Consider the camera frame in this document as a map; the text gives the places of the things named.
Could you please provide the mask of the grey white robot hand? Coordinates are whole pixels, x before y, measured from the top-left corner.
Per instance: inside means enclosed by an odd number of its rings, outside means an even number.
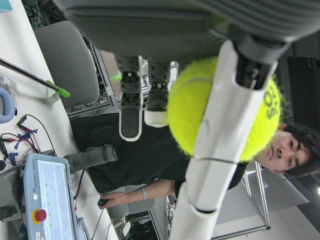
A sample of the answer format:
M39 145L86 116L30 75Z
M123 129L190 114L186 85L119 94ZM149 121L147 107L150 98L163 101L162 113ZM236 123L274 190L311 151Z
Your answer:
M317 0L58 0L65 17L122 74L119 134L136 141L142 124L167 122L170 63L218 55L200 114L172 240L208 240L264 96L290 44L320 28Z

